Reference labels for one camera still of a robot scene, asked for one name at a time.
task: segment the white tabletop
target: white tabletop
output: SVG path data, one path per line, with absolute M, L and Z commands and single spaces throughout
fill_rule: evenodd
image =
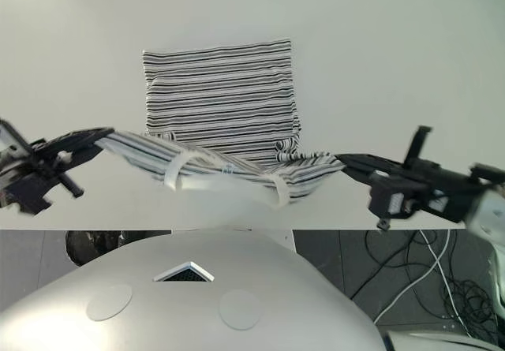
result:
M 186 50 L 288 37 L 306 150 L 402 160 L 419 124 L 422 156 L 466 172 L 505 167 L 505 0 L 0 0 L 0 116 L 29 139 L 111 125 L 144 131 L 143 49 Z M 372 229 L 368 187 L 343 174 L 272 211 L 233 194 L 178 193 L 103 153 L 71 171 L 35 218 L 0 228 Z M 447 228 L 420 213 L 394 228 Z

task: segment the black mesh vent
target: black mesh vent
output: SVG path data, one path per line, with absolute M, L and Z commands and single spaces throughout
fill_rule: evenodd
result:
M 174 276 L 170 276 L 163 280 L 164 282 L 206 282 L 199 274 L 191 268 L 185 269 Z

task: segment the white strap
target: white strap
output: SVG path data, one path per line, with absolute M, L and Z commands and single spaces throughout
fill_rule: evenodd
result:
M 198 151 L 183 151 L 172 159 L 172 162 L 166 168 L 164 184 L 174 191 L 177 191 L 179 188 L 183 190 L 235 190 L 237 192 L 245 192 L 247 197 L 268 204 L 270 207 L 275 209 L 283 207 L 290 202 L 290 190 L 284 179 L 282 179 L 279 175 L 260 175 L 275 184 L 277 194 L 274 196 L 272 195 L 272 191 L 270 189 L 251 181 L 233 177 L 232 174 L 198 174 L 188 177 L 180 177 L 179 173 L 181 168 L 189 160 L 194 158 L 204 159 L 213 163 L 215 166 L 226 166 L 226 164 L 219 158 L 212 158 L 210 155 L 205 155 Z

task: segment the white cable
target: white cable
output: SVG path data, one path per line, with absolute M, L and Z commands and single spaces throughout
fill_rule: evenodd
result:
M 451 292 L 451 289 L 449 288 L 449 284 L 447 283 L 447 279 L 445 277 L 445 274 L 443 272 L 443 268 L 442 268 L 442 264 L 440 264 L 440 259 L 437 259 L 436 257 L 436 254 L 435 252 L 433 251 L 433 248 L 432 246 L 429 244 L 429 241 L 428 241 L 428 237 L 426 237 L 425 233 L 423 232 L 423 230 L 419 230 L 419 232 L 421 233 L 421 235 L 423 236 L 423 238 L 425 239 L 426 241 L 426 245 L 428 246 L 429 248 L 429 251 L 431 252 L 431 254 L 433 255 L 433 257 L 435 258 L 435 261 L 436 261 L 436 264 L 438 265 L 439 267 L 439 270 L 440 270 L 440 274 L 442 275 L 442 279 L 443 279 L 443 284 L 445 284 L 445 287 L 447 288 L 447 292 L 449 293 L 449 298 L 451 299 L 451 304 L 452 304 L 452 309 L 454 310 L 454 314 L 456 315 L 456 317 L 458 318 L 458 321 L 461 323 L 461 326 L 463 326 L 463 328 L 465 329 L 466 331 L 466 334 L 472 338 L 472 336 L 470 335 L 469 331 L 468 331 L 468 327 L 466 327 L 465 323 L 463 322 L 462 318 L 459 316 L 459 313 L 458 313 L 458 309 L 456 309 L 456 305 L 455 305 L 455 301 L 453 300 L 452 298 L 452 292 Z
M 443 249 L 442 249 L 442 252 L 440 253 L 440 255 L 438 256 L 435 256 L 435 263 L 420 277 L 420 278 L 417 278 L 416 280 L 414 280 L 413 282 L 411 282 L 408 286 L 406 286 L 402 292 L 400 292 L 398 294 L 398 296 L 395 297 L 395 299 L 374 319 L 374 324 L 377 324 L 377 322 L 379 322 L 379 319 L 384 315 L 386 314 L 387 312 L 390 311 L 390 309 L 395 306 L 396 304 L 396 301 L 398 301 L 400 299 L 401 296 L 403 296 L 410 288 L 412 288 L 413 286 L 415 286 L 417 283 L 419 283 L 421 280 L 425 279 L 426 276 L 428 276 L 436 267 L 438 261 L 440 260 L 440 258 L 442 258 L 443 254 L 446 252 L 447 250 L 447 246 L 449 245 L 449 238 L 451 238 L 451 231 L 448 230 L 447 231 L 447 238 L 445 240 L 445 245 L 443 246 Z

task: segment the striped cloth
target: striped cloth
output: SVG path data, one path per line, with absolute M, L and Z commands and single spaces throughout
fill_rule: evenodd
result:
M 297 150 L 291 42 L 143 53 L 147 131 L 270 166 Z
M 179 176 L 226 174 L 275 190 L 276 184 L 267 177 L 275 175 L 280 177 L 287 186 L 290 204 L 310 195 L 320 186 L 324 178 L 344 168 L 336 157 L 329 154 L 277 163 L 276 166 L 261 166 L 202 147 L 124 132 L 111 133 L 96 144 L 122 156 L 130 164 L 148 172 L 158 181 L 165 181 L 170 164 L 184 152 L 196 152 L 201 157 L 190 159 L 184 164 L 179 170 Z

